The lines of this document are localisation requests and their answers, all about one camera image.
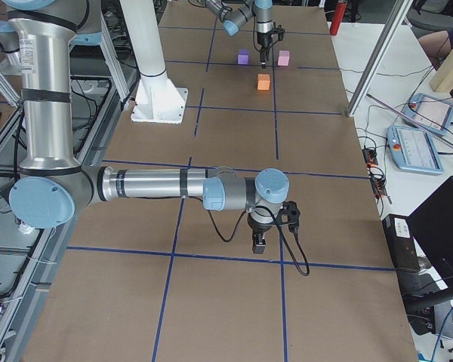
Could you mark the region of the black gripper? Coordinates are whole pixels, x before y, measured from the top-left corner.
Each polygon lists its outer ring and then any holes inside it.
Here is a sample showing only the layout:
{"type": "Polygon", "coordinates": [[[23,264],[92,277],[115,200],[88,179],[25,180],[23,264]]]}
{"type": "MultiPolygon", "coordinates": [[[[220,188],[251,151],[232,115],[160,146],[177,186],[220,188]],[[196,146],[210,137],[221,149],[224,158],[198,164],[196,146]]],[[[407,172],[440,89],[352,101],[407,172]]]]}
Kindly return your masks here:
{"type": "Polygon", "coordinates": [[[275,225],[273,218],[251,212],[248,214],[247,222],[252,230],[252,252],[253,254],[263,254],[266,248],[264,234],[275,225]]]}
{"type": "Polygon", "coordinates": [[[260,47],[260,64],[262,69],[267,67],[267,51],[271,48],[272,43],[272,32],[257,32],[257,44],[260,47]]]}

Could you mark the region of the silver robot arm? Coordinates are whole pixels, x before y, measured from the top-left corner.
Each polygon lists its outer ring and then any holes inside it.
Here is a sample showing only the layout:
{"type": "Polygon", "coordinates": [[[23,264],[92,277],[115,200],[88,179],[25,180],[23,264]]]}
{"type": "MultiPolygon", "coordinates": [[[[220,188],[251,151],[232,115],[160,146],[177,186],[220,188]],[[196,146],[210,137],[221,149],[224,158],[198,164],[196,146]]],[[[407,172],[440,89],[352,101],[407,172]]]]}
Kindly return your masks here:
{"type": "Polygon", "coordinates": [[[234,36],[250,19],[254,20],[254,33],[257,36],[257,45],[260,64],[266,68],[270,49],[274,44],[275,32],[273,22],[273,2],[270,0],[244,1],[237,9],[226,5],[223,1],[199,1],[199,5],[207,8],[223,24],[224,30],[234,36]]]}
{"type": "MultiPolygon", "coordinates": [[[[275,226],[285,241],[281,221],[288,215],[288,177],[280,170],[262,170],[255,178],[240,177],[228,167],[191,170],[113,170],[83,167],[74,157],[69,46],[84,26],[100,25],[100,2],[2,1],[8,6],[4,30],[18,35],[21,61],[26,158],[8,203],[18,219],[36,229],[69,222],[76,211],[114,198],[202,200],[211,210],[248,214],[254,253],[264,252],[264,234],[275,226]]],[[[198,1],[235,35],[255,20],[260,62],[265,66],[273,43],[284,29],[275,28],[272,1],[245,1],[232,9],[222,1],[198,1]]],[[[188,90],[168,77],[153,1],[120,1],[137,61],[140,81],[132,121],[179,124],[188,90]]],[[[223,242],[230,242],[217,230],[223,242]]]]}

